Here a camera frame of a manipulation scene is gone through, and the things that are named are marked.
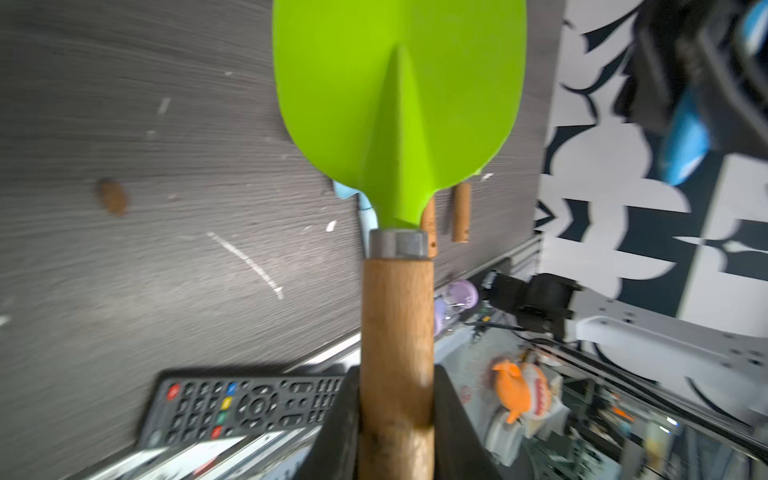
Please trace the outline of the white blue cleaning brush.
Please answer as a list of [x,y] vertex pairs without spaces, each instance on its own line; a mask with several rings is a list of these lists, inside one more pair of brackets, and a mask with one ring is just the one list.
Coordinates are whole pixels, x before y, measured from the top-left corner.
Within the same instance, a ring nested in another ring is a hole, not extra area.
[[688,89],[680,97],[659,148],[657,167],[661,179],[672,186],[683,184],[709,150],[709,130],[700,117],[694,91]]

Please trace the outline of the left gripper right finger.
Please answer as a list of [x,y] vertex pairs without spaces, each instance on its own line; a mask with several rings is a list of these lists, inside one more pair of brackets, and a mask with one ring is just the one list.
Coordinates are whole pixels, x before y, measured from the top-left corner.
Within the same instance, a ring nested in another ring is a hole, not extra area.
[[442,365],[434,369],[434,479],[501,479]]

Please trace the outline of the green pointed trowel back row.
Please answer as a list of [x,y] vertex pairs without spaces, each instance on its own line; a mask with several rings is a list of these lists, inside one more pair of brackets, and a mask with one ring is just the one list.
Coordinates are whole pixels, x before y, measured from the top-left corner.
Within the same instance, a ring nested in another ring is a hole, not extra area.
[[363,266],[355,470],[435,471],[433,195],[473,176],[516,120],[522,1],[277,1],[272,47],[287,132],[378,226]]

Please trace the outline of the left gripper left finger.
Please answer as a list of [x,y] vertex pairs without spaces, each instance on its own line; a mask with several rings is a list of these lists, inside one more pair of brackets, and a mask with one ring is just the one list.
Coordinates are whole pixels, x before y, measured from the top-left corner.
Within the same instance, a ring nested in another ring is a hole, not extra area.
[[359,384],[360,369],[352,367],[344,376],[309,453],[294,474],[295,480],[357,478]]

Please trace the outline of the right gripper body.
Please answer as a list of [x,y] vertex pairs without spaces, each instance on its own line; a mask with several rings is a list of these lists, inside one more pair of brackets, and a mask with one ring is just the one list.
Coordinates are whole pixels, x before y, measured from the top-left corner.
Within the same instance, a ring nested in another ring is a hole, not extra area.
[[644,1],[632,33],[616,114],[666,133],[689,92],[717,150],[766,158],[766,2]]

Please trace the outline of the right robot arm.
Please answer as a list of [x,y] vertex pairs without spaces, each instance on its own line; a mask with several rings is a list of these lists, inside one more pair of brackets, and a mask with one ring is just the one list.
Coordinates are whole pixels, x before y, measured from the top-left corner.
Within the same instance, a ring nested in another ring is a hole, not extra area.
[[742,428],[767,423],[767,5],[570,1],[539,274],[487,301]]

